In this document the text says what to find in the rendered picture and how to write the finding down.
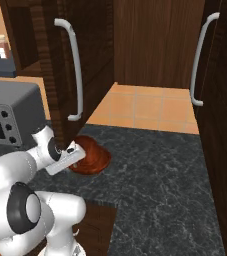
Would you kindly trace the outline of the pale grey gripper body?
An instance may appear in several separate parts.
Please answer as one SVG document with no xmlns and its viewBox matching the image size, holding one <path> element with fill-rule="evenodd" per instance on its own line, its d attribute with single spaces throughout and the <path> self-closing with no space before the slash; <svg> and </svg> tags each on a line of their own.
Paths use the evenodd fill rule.
<svg viewBox="0 0 227 256">
<path fill-rule="evenodd" d="M 46 171 L 49 175 L 53 176 L 60 171 L 66 169 L 67 167 L 77 163 L 86 156 L 85 151 L 80 146 L 75 146 L 74 148 L 68 148 L 66 151 L 62 152 L 61 158 L 48 166 Z"/>
</svg>

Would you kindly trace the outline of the reddish brown bowl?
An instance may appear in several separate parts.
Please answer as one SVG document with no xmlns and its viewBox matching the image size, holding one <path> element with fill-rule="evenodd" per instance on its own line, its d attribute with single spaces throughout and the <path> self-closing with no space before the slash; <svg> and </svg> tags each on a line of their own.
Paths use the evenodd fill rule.
<svg viewBox="0 0 227 256">
<path fill-rule="evenodd" d="M 85 150 L 86 156 L 70 166 L 72 171 L 82 175 L 93 175 L 100 173 L 109 165 L 110 152 L 99 145 L 94 138 L 79 135 L 75 138 L 75 142 Z"/>
</svg>

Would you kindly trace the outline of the dark wood base cabinet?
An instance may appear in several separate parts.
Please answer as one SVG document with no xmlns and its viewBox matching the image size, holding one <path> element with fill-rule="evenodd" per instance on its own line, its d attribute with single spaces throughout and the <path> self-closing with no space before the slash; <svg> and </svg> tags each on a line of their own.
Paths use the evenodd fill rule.
<svg viewBox="0 0 227 256">
<path fill-rule="evenodd" d="M 112 206 L 86 202 L 86 215 L 73 232 L 78 232 L 75 238 L 87 256 L 107 256 L 116 212 Z"/>
</svg>

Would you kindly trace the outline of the dark wood cabinet door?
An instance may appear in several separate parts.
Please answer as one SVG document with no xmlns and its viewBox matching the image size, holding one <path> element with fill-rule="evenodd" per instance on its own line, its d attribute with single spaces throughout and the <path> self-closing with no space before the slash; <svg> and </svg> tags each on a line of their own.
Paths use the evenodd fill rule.
<svg viewBox="0 0 227 256">
<path fill-rule="evenodd" d="M 29 0 L 41 73 L 57 146 L 66 148 L 114 83 L 113 0 Z M 54 25 L 68 21 L 76 34 L 83 82 L 78 121 L 76 79 L 68 34 Z"/>
<path fill-rule="evenodd" d="M 205 0 L 194 114 L 227 256 L 227 0 Z"/>
</svg>

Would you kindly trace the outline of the open dark wood cabinet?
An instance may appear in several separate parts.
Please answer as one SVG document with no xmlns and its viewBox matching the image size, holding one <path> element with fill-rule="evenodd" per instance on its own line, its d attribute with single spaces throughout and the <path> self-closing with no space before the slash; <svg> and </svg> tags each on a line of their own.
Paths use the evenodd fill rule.
<svg viewBox="0 0 227 256">
<path fill-rule="evenodd" d="M 114 77 L 187 89 L 205 0 L 114 0 Z"/>
</svg>

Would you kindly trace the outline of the grey toaster oven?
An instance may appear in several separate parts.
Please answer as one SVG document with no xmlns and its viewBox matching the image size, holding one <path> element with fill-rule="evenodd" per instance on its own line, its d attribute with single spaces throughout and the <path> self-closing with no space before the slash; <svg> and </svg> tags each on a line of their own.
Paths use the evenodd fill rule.
<svg viewBox="0 0 227 256">
<path fill-rule="evenodd" d="M 37 84 L 0 81 L 0 144 L 21 146 L 45 123 Z"/>
</svg>

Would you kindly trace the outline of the brown bottle with white label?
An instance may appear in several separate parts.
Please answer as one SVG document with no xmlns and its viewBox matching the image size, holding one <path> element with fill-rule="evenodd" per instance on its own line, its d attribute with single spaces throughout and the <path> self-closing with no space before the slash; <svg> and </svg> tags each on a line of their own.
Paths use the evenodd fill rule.
<svg viewBox="0 0 227 256">
<path fill-rule="evenodd" d="M 10 57 L 10 48 L 3 34 L 0 34 L 0 57 L 2 59 L 8 59 Z"/>
</svg>

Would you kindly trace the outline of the dark wood wall cabinet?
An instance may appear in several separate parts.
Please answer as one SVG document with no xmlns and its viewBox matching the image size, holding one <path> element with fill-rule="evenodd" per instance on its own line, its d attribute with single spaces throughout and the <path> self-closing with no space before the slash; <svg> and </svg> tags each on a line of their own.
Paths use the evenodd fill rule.
<svg viewBox="0 0 227 256">
<path fill-rule="evenodd" d="M 41 77 L 28 0 L 0 0 L 4 24 L 18 76 Z"/>
</svg>

